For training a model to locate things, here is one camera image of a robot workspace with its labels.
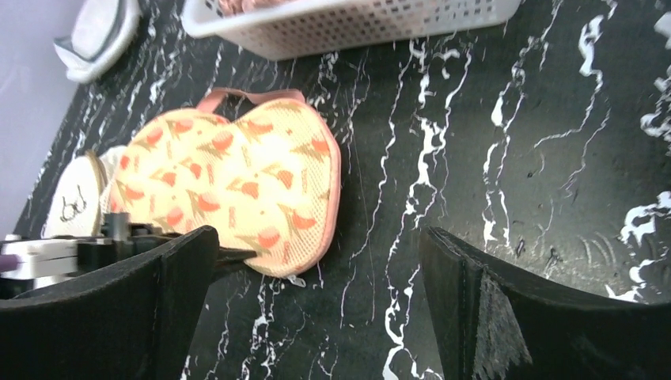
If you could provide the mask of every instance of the pink strap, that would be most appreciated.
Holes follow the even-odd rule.
[[[271,91],[268,93],[246,93],[245,91],[240,91],[239,89],[225,89],[222,87],[215,87],[198,103],[196,108],[203,112],[212,113],[229,95],[246,97],[255,105],[260,105],[261,103],[281,98],[294,99],[296,101],[305,103],[305,97],[303,97],[301,91],[297,89],[279,89],[277,91]]]

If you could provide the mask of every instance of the black marble table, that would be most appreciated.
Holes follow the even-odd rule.
[[[39,236],[73,157],[212,86],[301,89],[343,153],[337,231],[307,288],[216,283],[185,377],[440,378],[423,226],[570,287],[671,300],[671,51],[653,29],[671,4],[527,1],[494,28],[271,63],[187,36],[181,2],[143,3],[128,53],[77,91],[18,233]]]

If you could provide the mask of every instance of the white plastic basket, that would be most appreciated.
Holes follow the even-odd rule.
[[[295,0],[226,17],[217,0],[186,0],[184,30],[220,36],[278,61],[501,24],[521,0]]]

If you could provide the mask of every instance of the marble countertop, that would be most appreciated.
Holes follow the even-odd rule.
[[[188,37],[181,3],[144,1],[129,52],[79,88],[17,232],[39,236],[72,158],[212,86],[301,89],[342,148],[333,245],[306,289],[213,285],[188,378],[439,378],[423,226],[570,287],[671,300],[671,51],[653,28],[671,6],[526,2],[494,28],[271,63]]]

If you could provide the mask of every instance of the wall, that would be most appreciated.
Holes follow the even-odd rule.
[[[77,86],[51,40],[83,0],[0,2],[0,238],[14,229]]]

